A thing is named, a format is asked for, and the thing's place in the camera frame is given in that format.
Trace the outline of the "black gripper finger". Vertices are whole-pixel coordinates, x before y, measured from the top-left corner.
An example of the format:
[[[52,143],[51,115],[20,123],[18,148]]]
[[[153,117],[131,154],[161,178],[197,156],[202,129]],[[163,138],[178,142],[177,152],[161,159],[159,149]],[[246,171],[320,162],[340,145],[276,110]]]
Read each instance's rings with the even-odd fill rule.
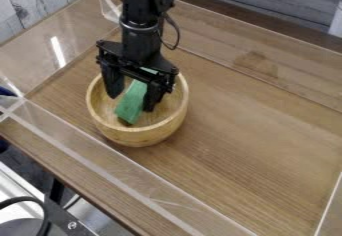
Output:
[[[163,82],[153,81],[147,84],[147,92],[143,99],[143,110],[153,112],[155,105],[162,101],[166,93],[166,86]]]
[[[125,90],[125,75],[118,67],[101,65],[106,92],[115,99]]]

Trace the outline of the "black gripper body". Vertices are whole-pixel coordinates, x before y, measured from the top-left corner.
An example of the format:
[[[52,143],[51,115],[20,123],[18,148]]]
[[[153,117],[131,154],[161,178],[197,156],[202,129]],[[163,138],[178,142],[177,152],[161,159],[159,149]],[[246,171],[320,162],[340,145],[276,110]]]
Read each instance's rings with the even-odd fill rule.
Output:
[[[118,67],[126,77],[149,84],[163,82],[166,93],[173,92],[179,69],[162,55],[163,27],[150,28],[123,27],[122,41],[99,40],[97,63]]]

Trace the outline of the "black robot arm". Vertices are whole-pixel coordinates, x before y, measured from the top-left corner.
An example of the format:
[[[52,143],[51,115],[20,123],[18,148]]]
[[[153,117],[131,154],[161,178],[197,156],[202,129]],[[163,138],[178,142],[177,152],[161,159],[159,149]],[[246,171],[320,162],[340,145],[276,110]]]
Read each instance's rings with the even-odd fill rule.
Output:
[[[163,29],[174,0],[122,0],[122,41],[99,40],[97,63],[101,66],[107,95],[115,99],[125,90],[125,78],[147,84],[143,110],[153,112],[166,93],[173,92],[178,67],[163,57]]]

